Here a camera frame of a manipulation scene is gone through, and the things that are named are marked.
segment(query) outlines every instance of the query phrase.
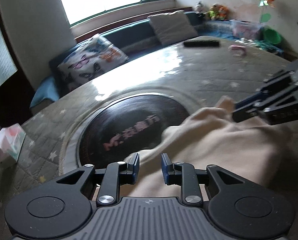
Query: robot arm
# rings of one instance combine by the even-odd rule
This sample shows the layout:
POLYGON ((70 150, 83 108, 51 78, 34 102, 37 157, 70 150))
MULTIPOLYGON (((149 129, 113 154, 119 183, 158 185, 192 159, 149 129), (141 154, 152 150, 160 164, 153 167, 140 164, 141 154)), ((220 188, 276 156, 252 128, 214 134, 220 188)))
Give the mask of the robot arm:
POLYGON ((235 122, 253 116, 265 119, 270 125, 298 120, 298 60, 264 80, 253 96, 236 104, 235 122))
POLYGON ((181 186, 180 199, 120 199, 120 185, 137 181, 138 153, 129 163, 102 170, 86 164, 26 191, 5 209, 13 240, 283 240, 293 223, 294 210, 284 197, 219 166, 198 170, 162 154, 161 170, 167 185, 181 186), (203 201, 199 184, 209 201, 203 201))

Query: plush toy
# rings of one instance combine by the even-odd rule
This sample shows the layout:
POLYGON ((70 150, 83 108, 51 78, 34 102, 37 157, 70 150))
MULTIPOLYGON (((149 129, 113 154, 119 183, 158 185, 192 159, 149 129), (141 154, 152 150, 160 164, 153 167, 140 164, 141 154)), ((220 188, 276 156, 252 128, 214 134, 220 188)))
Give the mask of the plush toy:
POLYGON ((203 6, 201 1, 196 3, 194 10, 197 14, 204 14, 206 12, 205 7, 203 6))
POLYGON ((213 6, 210 7, 210 10, 206 12, 207 17, 212 21, 218 20, 219 9, 220 9, 220 5, 215 3, 213 6))
POLYGON ((226 21, 229 9, 226 6, 221 6, 219 8, 219 20, 226 21))

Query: round table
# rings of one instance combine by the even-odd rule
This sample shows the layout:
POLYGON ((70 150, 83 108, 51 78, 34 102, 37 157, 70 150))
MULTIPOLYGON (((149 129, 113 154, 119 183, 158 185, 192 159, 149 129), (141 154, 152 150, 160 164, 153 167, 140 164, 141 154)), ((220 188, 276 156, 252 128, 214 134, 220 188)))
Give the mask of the round table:
MULTIPOLYGON (((247 47, 246 57, 234 57, 228 51, 232 44, 221 39, 219 48, 185 48, 182 43, 164 48, 105 73, 36 114, 22 126, 27 135, 18 164, 0 169, 1 210, 14 194, 58 176, 59 158, 65 157, 62 144, 68 143, 77 124, 110 102, 139 93, 162 93, 192 114, 200 107, 214 106, 223 95, 244 99, 288 64, 252 47, 247 47)), ((294 129, 294 152, 286 157, 275 182, 276 188, 287 187, 289 192, 292 185, 298 188, 298 124, 294 129)), ((7 235, 1 211, 0 236, 3 231, 7 235)))

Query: star pattern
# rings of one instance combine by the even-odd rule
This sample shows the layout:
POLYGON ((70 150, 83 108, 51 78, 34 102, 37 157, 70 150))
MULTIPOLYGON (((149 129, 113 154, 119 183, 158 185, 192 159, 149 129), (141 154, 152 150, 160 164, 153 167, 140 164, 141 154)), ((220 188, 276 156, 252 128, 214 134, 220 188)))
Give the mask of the star pattern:
POLYGON ((39 181, 40 181, 41 183, 44 183, 44 182, 46 181, 46 179, 45 179, 44 176, 41 176, 41 177, 39 177, 39 181))
POLYGON ((209 85, 209 84, 211 84, 211 81, 208 80, 208 79, 204 79, 204 80, 201 81, 201 83, 202 83, 203 85, 209 85))
POLYGON ((60 139, 63 139, 65 136, 66 136, 66 133, 63 132, 63 133, 59 136, 59 138, 60 138, 60 139))
POLYGON ((200 105, 202 107, 206 107, 207 106, 206 101, 207 101, 206 99, 200 99, 200 105))
POLYGON ((55 154, 56 152, 57 151, 51 152, 48 159, 54 161, 54 158, 57 157, 57 155, 55 154))
POLYGON ((237 88, 237 87, 239 87, 239 83, 233 81, 233 82, 230 82, 230 86, 232 88, 237 88))

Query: towel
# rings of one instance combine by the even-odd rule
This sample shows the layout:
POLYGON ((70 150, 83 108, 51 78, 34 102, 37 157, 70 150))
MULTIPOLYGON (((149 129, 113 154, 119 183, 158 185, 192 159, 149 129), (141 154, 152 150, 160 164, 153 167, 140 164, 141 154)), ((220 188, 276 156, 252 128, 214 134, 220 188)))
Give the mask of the towel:
MULTIPOLYGON (((180 126, 168 127, 156 148, 139 152, 138 181, 123 185, 120 196, 180 196, 179 186, 164 184, 162 153, 167 153, 172 162, 191 163, 196 169, 205 170, 207 165, 216 164, 267 186, 289 149, 291 132, 285 125, 270 126, 259 117, 235 123, 233 110, 233 100, 222 97, 215 107, 202 108, 180 126)), ((203 185, 201 193, 207 200, 203 185)))

